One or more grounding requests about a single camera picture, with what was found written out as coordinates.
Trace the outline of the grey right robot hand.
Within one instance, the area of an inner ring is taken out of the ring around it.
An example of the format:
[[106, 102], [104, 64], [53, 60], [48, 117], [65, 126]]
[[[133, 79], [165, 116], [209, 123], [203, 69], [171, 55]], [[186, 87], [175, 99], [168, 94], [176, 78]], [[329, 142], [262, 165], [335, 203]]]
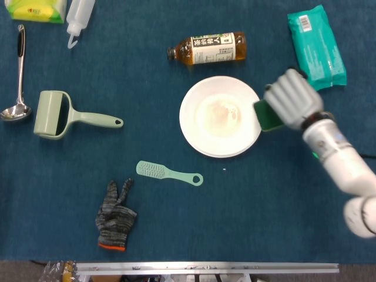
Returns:
[[312, 114], [322, 112], [324, 103], [318, 92], [295, 69], [288, 69], [269, 85], [264, 100], [290, 129], [299, 130]]

